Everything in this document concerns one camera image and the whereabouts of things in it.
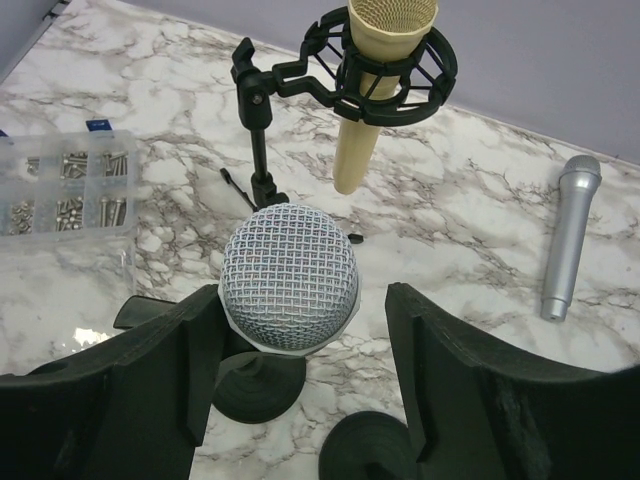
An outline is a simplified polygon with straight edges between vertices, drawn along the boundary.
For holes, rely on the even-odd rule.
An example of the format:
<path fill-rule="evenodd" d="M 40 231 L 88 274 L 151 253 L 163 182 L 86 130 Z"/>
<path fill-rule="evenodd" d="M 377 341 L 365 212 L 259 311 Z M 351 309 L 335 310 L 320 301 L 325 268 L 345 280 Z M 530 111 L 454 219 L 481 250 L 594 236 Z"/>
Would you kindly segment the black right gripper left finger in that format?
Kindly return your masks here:
<path fill-rule="evenodd" d="M 207 285 L 77 354 L 2 375 L 2 478 L 188 478 L 222 340 L 217 288 Z"/>

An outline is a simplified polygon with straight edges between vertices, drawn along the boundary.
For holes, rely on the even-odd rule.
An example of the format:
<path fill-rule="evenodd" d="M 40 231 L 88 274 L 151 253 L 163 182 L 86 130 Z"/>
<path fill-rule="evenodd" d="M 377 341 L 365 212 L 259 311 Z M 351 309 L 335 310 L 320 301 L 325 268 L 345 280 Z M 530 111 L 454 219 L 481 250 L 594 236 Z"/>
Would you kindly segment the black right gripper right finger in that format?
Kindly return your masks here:
<path fill-rule="evenodd" d="M 635 479 L 639 370 L 604 373 L 515 347 L 405 283 L 385 311 L 422 479 Z"/>

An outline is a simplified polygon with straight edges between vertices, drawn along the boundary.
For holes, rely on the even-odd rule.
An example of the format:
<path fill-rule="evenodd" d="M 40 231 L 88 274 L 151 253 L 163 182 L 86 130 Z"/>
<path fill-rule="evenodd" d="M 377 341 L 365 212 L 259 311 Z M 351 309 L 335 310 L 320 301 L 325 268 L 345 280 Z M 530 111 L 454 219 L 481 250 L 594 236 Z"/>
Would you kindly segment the black round-base clip stand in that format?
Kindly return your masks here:
<path fill-rule="evenodd" d="M 266 423 L 294 405 L 306 375 L 304 357 L 260 352 L 230 330 L 224 340 L 213 406 L 239 423 Z"/>

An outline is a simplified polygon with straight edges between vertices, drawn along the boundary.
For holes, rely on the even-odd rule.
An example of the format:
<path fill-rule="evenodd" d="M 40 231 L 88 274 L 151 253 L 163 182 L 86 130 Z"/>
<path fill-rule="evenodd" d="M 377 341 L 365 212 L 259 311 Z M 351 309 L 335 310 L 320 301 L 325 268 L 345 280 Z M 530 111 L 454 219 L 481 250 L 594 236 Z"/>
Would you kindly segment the white microphone silver mesh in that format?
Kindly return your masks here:
<path fill-rule="evenodd" d="M 256 349 L 304 357 L 349 325 L 361 275 L 350 240 L 328 214 L 281 203 L 230 236 L 218 296 L 230 328 Z"/>

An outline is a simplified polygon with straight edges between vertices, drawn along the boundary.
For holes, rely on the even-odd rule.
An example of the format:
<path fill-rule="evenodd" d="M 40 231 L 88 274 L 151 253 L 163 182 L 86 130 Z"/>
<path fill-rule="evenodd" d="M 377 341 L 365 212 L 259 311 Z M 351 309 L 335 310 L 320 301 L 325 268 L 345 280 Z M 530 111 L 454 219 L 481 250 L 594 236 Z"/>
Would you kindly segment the silver grey microphone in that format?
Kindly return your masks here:
<path fill-rule="evenodd" d="M 573 299 L 590 207 L 602 181 L 599 161 L 570 158 L 559 176 L 560 202 L 541 295 L 541 317 L 565 320 Z"/>

